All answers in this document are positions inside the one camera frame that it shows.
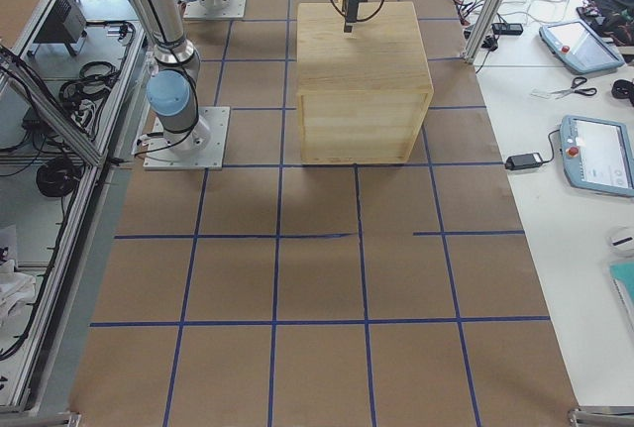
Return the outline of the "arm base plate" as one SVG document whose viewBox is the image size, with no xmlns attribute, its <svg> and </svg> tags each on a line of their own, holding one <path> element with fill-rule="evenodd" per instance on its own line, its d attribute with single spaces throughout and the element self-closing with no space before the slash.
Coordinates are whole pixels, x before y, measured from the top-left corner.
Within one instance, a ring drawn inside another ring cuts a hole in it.
<svg viewBox="0 0 634 427">
<path fill-rule="evenodd" d="M 245 17 L 247 0 L 198 0 L 189 2 L 184 18 L 190 21 L 241 20 Z"/>
<path fill-rule="evenodd" d="M 178 136 L 165 133 L 158 117 L 153 131 L 162 136 L 150 139 L 143 167 L 145 170 L 196 170 L 223 167 L 231 109 L 226 106 L 199 108 L 199 119 L 192 132 Z"/>
</svg>

